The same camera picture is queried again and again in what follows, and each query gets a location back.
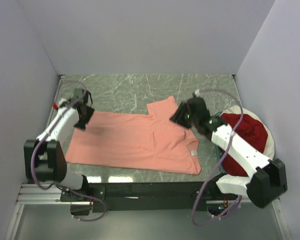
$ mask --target gray marble table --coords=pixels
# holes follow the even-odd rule
[[[70,98],[74,88],[80,87],[79,84],[72,81],[70,83],[68,80],[82,81],[91,92],[93,108],[103,112],[148,114],[148,103],[174,96],[179,104],[190,98],[198,88],[223,89],[239,99],[235,82],[232,76],[227,74],[93,74],[63,75],[55,96],[56,101],[60,98]],[[235,104],[233,99],[217,92],[206,93],[204,100],[212,115]],[[51,114],[49,122],[55,114],[56,111]],[[74,163],[68,163],[68,168],[86,175],[91,183],[205,181],[217,163],[216,152],[214,145],[205,137],[199,135],[195,129],[193,133],[199,140],[198,159],[202,168],[199,175]],[[62,146],[64,153],[68,149],[72,134],[73,131],[69,132]]]

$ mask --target pink t-shirt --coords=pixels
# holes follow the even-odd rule
[[[147,104],[148,115],[95,111],[85,131],[74,130],[69,163],[198,175],[198,140],[169,121],[173,96]]]

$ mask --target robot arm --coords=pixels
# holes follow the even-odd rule
[[[55,105],[57,114],[53,121],[36,139],[27,140],[24,144],[25,173],[29,180],[33,180],[31,174],[31,158],[35,147],[41,143],[34,158],[35,173],[40,182],[52,181],[59,185],[87,193],[88,180],[84,175],[73,172],[67,168],[67,163],[62,151],[62,144],[73,128],[85,130],[94,109],[87,106],[88,97],[91,94],[87,91],[82,101],[74,106],[70,104],[83,95],[82,89],[75,89],[73,97],[69,100],[62,99],[59,106]]]
[[[205,101],[195,96],[182,102],[170,120],[187,129],[194,126],[215,145],[226,150],[232,127],[221,117],[210,117]],[[248,197],[257,207],[264,208],[287,191],[286,168],[280,159],[269,159],[235,132],[228,154],[247,172],[247,177],[221,173],[213,178],[223,194]]]

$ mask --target red cloth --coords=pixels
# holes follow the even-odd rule
[[[240,119],[240,114],[223,113],[224,119],[233,128]],[[242,122],[235,132],[252,147],[263,153],[266,147],[268,133],[264,125],[248,114],[243,115]],[[223,169],[232,176],[247,177],[246,171],[230,156],[227,155],[222,162]]]

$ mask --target white wall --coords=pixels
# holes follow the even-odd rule
[[[45,127],[58,75],[15,0],[0,0],[0,240],[22,181],[23,144]]]
[[[281,198],[293,239],[300,240],[300,0],[276,0],[242,63],[236,84],[245,108],[265,122],[286,164]]]
[[[275,0],[17,0],[59,74],[236,74]]]

